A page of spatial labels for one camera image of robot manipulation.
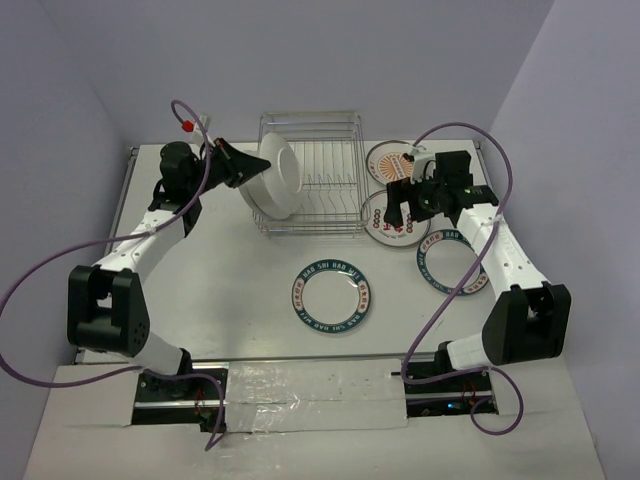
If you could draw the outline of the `green red rimmed plate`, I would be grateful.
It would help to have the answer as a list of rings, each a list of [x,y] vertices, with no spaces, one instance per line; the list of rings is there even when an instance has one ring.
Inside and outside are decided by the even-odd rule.
[[[239,191],[252,209],[275,220],[289,217],[301,203],[300,176],[273,168],[249,180]]]
[[[289,143],[279,134],[270,132],[260,143],[260,157],[271,167],[264,171],[266,189],[282,210],[295,212],[301,204],[302,166]]]

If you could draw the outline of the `orange sunburst plate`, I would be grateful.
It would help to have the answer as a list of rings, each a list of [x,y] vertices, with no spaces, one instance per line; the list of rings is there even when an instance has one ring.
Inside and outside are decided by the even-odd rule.
[[[380,185],[411,177],[413,163],[405,155],[412,145],[400,140],[388,140],[375,144],[365,157],[369,175]]]

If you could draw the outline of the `red character plate green rim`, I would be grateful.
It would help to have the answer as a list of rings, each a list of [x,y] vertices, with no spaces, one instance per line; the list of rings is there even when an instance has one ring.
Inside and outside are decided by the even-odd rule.
[[[371,194],[362,206],[363,213],[369,213],[365,232],[375,241],[392,248],[416,246],[431,230],[431,221],[415,222],[407,203],[401,205],[403,225],[394,227],[384,220],[387,194],[379,190]]]

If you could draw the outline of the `teal lettered rim plate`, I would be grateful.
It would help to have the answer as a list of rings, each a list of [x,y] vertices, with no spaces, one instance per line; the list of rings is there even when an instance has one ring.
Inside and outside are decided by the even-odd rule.
[[[470,243],[455,229],[441,229],[428,234],[416,252],[416,263],[422,277],[445,295],[454,291],[476,259]]]
[[[339,335],[358,328],[372,306],[372,287],[355,265],[322,259],[304,267],[291,288],[297,318],[312,330]]]

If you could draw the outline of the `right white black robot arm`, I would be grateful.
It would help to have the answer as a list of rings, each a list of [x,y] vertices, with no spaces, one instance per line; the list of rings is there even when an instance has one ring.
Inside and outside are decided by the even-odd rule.
[[[488,275],[496,297],[482,330],[448,343],[434,368],[436,383],[447,391],[469,379],[469,369],[554,358],[562,353],[571,295],[552,284],[529,260],[506,223],[498,198],[477,185],[465,151],[429,153],[414,147],[405,153],[410,177],[386,186],[384,220],[394,228],[407,207],[415,222],[443,215],[469,243]]]

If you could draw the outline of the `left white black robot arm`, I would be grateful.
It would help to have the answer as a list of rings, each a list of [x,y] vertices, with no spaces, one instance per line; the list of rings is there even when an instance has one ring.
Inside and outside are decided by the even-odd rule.
[[[196,375],[190,353],[151,329],[143,283],[171,248],[194,229],[200,197],[224,184],[238,188],[273,161],[240,151],[218,138],[199,151],[182,141],[160,150],[160,174],[140,223],[116,240],[111,253],[68,278],[67,338],[85,350],[117,354],[160,376],[173,398],[188,396]]]

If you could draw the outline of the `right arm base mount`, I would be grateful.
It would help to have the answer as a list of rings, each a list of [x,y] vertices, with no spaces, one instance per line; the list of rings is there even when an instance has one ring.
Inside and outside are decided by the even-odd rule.
[[[438,382],[412,385],[409,380],[427,379],[436,374],[433,361],[411,362],[404,380],[408,418],[468,415],[472,408],[480,414],[497,414],[492,383],[486,373],[470,373]]]

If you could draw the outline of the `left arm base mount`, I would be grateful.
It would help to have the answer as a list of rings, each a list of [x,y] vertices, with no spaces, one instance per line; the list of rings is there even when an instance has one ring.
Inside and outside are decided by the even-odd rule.
[[[197,425],[201,432],[212,433],[219,408],[219,394],[210,380],[169,382],[142,373],[138,377],[131,424]]]

